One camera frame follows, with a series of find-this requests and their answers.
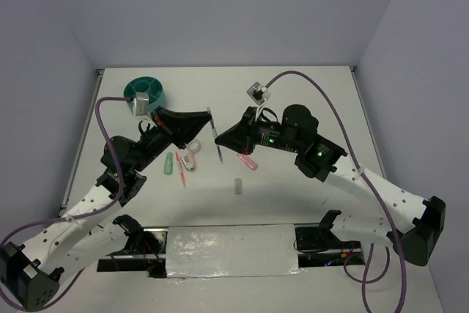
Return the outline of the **red pink pen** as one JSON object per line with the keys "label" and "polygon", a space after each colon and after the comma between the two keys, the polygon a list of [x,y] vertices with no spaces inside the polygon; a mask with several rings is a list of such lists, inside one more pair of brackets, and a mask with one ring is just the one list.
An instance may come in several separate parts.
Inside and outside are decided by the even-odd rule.
{"label": "red pink pen", "polygon": [[176,157],[176,160],[177,160],[177,167],[178,167],[178,170],[179,170],[179,173],[180,173],[182,185],[183,185],[184,188],[186,188],[186,187],[187,187],[187,184],[186,184],[186,179],[185,179],[184,167],[183,167],[183,164],[182,164],[182,159],[181,159],[180,154],[179,154],[178,152],[175,152],[175,157]]}

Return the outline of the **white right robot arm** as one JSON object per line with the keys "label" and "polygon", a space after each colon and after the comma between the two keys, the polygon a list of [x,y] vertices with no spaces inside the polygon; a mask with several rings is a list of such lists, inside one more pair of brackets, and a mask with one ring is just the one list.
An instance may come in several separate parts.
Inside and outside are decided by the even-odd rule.
{"label": "white right robot arm", "polygon": [[343,190],[377,216],[359,217],[329,210],[317,226],[323,248],[339,243],[361,242],[392,248],[406,262],[425,266],[443,232],[446,204],[409,193],[366,167],[347,152],[319,135],[318,120],[303,105],[284,109],[280,122],[264,121],[249,107],[241,120],[223,132],[216,144],[250,155],[257,146],[292,152],[295,165],[308,178]]}

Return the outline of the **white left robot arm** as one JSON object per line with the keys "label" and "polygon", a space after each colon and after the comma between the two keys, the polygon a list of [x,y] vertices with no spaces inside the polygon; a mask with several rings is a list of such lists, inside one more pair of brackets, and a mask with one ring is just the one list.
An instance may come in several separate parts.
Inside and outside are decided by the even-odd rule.
{"label": "white left robot arm", "polygon": [[142,171],[171,145],[184,149],[210,121],[208,111],[177,113],[159,107],[138,141],[106,136],[105,171],[62,217],[45,221],[39,234],[17,245],[1,243],[1,283],[24,312],[39,312],[59,299],[61,285],[108,254],[133,254],[160,241],[120,210],[142,189]]}

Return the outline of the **clear tape roll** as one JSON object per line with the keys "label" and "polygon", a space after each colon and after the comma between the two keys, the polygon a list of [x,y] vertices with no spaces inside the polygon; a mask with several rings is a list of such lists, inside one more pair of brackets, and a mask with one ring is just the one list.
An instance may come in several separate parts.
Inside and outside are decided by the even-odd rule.
{"label": "clear tape roll", "polygon": [[201,148],[202,145],[197,139],[194,139],[193,141],[187,144],[187,150],[192,154],[198,153]]}

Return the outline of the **pink capped highlighter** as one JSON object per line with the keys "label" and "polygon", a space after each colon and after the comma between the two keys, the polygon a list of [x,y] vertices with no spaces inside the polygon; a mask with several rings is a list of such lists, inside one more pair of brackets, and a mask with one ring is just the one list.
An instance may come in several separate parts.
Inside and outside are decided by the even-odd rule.
{"label": "pink capped highlighter", "polygon": [[251,159],[248,155],[238,154],[237,157],[241,160],[241,162],[247,166],[250,170],[257,170],[258,164]]}

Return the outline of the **pink mini stapler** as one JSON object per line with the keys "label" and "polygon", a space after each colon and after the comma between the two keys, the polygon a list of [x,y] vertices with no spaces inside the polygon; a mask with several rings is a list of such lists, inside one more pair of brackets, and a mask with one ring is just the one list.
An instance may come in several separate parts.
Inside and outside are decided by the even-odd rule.
{"label": "pink mini stapler", "polygon": [[181,157],[182,164],[187,172],[194,172],[196,170],[196,163],[192,153],[187,153]]}

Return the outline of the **green capped marker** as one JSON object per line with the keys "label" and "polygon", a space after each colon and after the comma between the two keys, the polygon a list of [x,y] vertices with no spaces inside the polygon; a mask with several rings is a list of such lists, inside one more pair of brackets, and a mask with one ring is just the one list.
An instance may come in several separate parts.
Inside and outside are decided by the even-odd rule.
{"label": "green capped marker", "polygon": [[164,167],[163,167],[163,173],[167,176],[172,175],[173,173],[173,162],[174,162],[174,156],[172,152],[166,153],[165,161],[164,161]]}

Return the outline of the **teal round compartment organizer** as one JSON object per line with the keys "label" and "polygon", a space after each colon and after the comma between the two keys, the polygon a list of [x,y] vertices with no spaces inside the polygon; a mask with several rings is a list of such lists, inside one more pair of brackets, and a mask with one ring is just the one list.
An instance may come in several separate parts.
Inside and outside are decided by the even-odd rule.
{"label": "teal round compartment organizer", "polygon": [[166,107],[166,94],[162,83],[150,76],[134,78],[124,88],[124,97],[128,98],[128,107],[135,114],[136,96],[144,95],[148,99],[148,112],[158,107]]}

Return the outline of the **beige rectangular eraser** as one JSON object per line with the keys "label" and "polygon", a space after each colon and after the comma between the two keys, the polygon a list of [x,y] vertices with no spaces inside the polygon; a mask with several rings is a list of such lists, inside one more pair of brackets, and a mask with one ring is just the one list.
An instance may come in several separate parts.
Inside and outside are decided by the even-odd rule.
{"label": "beige rectangular eraser", "polygon": [[243,183],[240,178],[235,178],[234,179],[234,192],[237,195],[241,195],[243,193]]}

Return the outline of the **silver foil tape sheet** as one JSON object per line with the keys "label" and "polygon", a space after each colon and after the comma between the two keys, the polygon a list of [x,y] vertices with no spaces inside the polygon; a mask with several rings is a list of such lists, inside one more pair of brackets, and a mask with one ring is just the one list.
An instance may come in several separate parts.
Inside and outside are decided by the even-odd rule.
{"label": "silver foil tape sheet", "polygon": [[301,273],[291,224],[171,227],[166,274],[171,278],[288,276]]}

